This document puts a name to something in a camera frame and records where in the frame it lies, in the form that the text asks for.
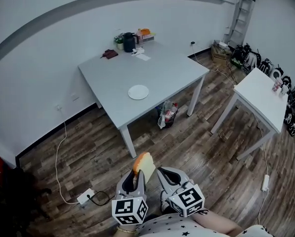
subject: ladder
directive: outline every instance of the ladder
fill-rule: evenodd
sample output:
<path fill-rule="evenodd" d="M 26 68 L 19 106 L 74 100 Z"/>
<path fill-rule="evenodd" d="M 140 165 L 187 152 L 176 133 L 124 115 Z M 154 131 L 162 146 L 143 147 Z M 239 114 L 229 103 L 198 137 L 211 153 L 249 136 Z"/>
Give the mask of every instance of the ladder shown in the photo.
<path fill-rule="evenodd" d="M 250 23 L 256 0 L 239 0 L 236 4 L 232 26 L 229 34 L 226 35 L 225 43 L 232 48 L 243 45 L 244 38 Z"/>

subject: trash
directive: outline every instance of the trash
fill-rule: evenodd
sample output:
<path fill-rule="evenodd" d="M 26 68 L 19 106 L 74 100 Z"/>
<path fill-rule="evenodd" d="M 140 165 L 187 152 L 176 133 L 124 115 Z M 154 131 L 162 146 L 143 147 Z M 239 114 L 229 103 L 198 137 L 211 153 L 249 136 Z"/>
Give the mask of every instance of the trash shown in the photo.
<path fill-rule="evenodd" d="M 158 113 L 158 126 L 160 129 L 171 127 L 178 112 L 178 105 L 167 100 L 157 106 L 156 110 Z"/>

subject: baseboard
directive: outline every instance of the baseboard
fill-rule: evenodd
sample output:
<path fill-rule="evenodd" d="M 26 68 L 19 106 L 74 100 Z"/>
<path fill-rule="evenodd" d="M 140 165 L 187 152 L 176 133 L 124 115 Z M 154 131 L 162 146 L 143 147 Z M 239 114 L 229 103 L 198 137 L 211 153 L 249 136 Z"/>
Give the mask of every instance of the baseboard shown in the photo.
<path fill-rule="evenodd" d="M 189 55 L 188 58 L 192 58 L 192 57 L 194 57 L 195 55 L 198 56 L 199 54 L 202 54 L 202 53 L 208 52 L 208 51 L 210 51 L 210 50 L 211 50 L 211 47 L 206 48 L 206 49 L 201 50 L 201 51 L 199 51 L 199 52 L 197 52 L 197 53 L 195 53 L 195 54 L 191 54 L 191 55 Z"/>
<path fill-rule="evenodd" d="M 97 104 L 94 103 L 92 105 L 90 105 L 89 107 L 87 107 L 86 109 L 82 110 L 81 112 L 77 113 L 76 115 L 72 116 L 71 118 L 69 118 L 68 120 L 65 121 L 66 125 L 70 124 L 71 122 L 77 120 L 78 118 L 80 118 L 81 116 L 83 116 L 84 114 L 86 114 L 87 112 L 91 111 L 92 109 L 94 109 L 95 107 L 97 107 Z M 18 154 L 15 157 L 15 164 L 17 167 L 21 167 L 20 166 L 20 158 L 22 156 L 24 156 L 25 154 L 27 154 L 30 150 L 32 150 L 34 147 L 36 147 L 39 143 L 43 142 L 44 140 L 46 140 L 47 138 L 49 138 L 50 136 L 52 136 L 55 132 L 59 131 L 60 129 L 62 129 L 64 127 L 64 123 L 60 124 L 59 126 L 55 127 L 52 131 L 48 132 L 46 135 L 44 135 L 41 139 L 37 140 L 36 142 L 34 142 L 32 145 L 30 145 L 29 147 L 27 147 L 25 150 L 23 150 L 20 154 Z"/>

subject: shoe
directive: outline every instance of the shoe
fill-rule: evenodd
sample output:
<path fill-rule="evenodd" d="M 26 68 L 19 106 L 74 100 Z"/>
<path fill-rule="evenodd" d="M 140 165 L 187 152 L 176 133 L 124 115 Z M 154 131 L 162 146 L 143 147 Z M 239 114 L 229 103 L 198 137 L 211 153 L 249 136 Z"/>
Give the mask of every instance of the shoe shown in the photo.
<path fill-rule="evenodd" d="M 167 202 L 168 195 L 165 191 L 162 191 L 161 193 L 161 211 L 164 212 L 165 209 L 169 206 L 169 203 Z"/>

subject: white table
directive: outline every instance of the white table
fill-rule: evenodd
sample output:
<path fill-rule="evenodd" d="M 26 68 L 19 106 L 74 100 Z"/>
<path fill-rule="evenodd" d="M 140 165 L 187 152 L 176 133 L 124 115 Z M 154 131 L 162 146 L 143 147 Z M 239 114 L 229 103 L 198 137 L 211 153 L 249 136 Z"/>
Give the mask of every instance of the white table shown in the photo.
<path fill-rule="evenodd" d="M 237 156 L 240 160 L 252 151 L 260 147 L 275 133 L 280 133 L 285 117 L 288 95 L 280 97 L 279 93 L 272 91 L 274 81 L 265 75 L 258 68 L 253 69 L 235 88 L 234 95 L 229 104 L 225 108 L 221 117 L 211 130 L 214 134 L 220 127 L 226 116 L 229 114 L 236 100 L 240 100 L 255 116 L 261 120 L 269 129 L 269 132 L 264 135 L 258 142 L 252 145 L 244 153 Z"/>
<path fill-rule="evenodd" d="M 143 44 L 143 48 L 145 55 L 151 57 L 148 61 L 117 50 L 119 55 L 112 59 L 97 56 L 79 65 L 98 107 L 103 106 L 120 130 L 133 158 L 136 152 L 127 125 L 199 80 L 187 112 L 188 116 L 192 115 L 205 75 L 209 72 L 197 62 L 156 41 Z M 149 95 L 142 100 L 133 100 L 127 93 L 137 84 L 149 89 Z"/>

